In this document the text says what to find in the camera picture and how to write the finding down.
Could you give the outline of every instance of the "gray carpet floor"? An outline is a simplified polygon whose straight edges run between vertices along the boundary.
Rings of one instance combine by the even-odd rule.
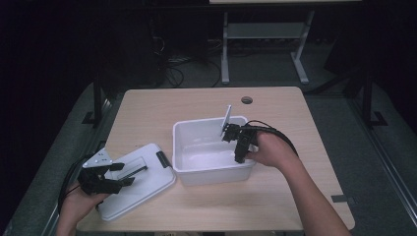
[[[295,86],[302,90],[316,88],[331,80],[334,75],[323,65],[331,45],[308,44],[302,61],[311,80],[302,86],[291,63],[288,48],[255,53],[245,57],[230,57],[230,87]],[[210,60],[219,65],[220,57]],[[191,62],[176,67],[184,74],[180,88],[207,88],[219,77],[212,64]],[[171,75],[180,80],[180,75]],[[165,81],[161,88],[171,88]],[[395,188],[387,177],[379,153],[370,141],[370,131],[358,118],[356,99],[341,95],[344,83],[332,87],[320,95],[306,95],[306,100],[328,152],[340,186],[356,221],[351,231],[355,236],[417,235],[417,229],[407,214]],[[86,88],[69,114],[67,122],[45,157],[27,194],[12,221],[8,235],[53,235],[56,221],[56,199],[70,165],[80,156],[93,152],[105,141],[118,107],[123,98],[120,93],[104,108],[100,125],[83,125],[87,112],[92,111],[92,89]],[[392,162],[410,191],[416,196],[417,180],[416,135],[408,128],[393,108],[387,95],[374,86],[373,110],[382,112],[388,126],[376,127],[378,136]],[[152,233],[88,233],[78,235],[153,235]],[[287,235],[302,235],[298,232]]]

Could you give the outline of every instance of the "white plastic bin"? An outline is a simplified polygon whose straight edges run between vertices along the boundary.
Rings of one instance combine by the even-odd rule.
[[[253,160],[234,160],[236,141],[221,140],[224,118],[177,122],[173,127],[173,168],[184,185],[205,185],[249,178]],[[230,123],[244,125],[243,116],[230,117]]]

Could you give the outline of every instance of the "dark background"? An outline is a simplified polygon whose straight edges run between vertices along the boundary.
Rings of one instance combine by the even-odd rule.
[[[157,1],[145,2],[154,6]],[[333,41],[341,35],[327,69],[341,74],[364,64],[416,132],[417,16],[415,3],[409,2],[366,1],[353,13],[323,8],[309,40]],[[221,38],[221,12],[170,11],[156,17],[153,11],[115,14],[102,6],[101,1],[0,2],[1,232],[78,96],[95,77],[109,97],[126,88],[157,88],[163,59],[153,56],[152,33],[163,35],[168,47],[199,57],[205,56],[208,38]],[[141,75],[148,79],[138,79]]]

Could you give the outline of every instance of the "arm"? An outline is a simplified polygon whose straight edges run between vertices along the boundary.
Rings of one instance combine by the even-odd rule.
[[[70,187],[64,204],[59,214],[59,221],[56,228],[57,236],[76,235],[77,223],[82,220],[89,212],[109,195],[97,194],[89,196],[80,188],[79,184]]]
[[[273,134],[258,132],[259,151],[247,157],[282,172],[288,182],[306,235],[350,235],[331,204],[289,145]]]

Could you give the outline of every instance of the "person's left hand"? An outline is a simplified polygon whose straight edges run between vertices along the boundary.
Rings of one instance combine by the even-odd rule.
[[[108,194],[90,196],[84,193],[79,186],[80,184],[76,182],[69,188],[71,192],[68,192],[61,207],[57,236],[75,235],[77,223],[109,196]]]

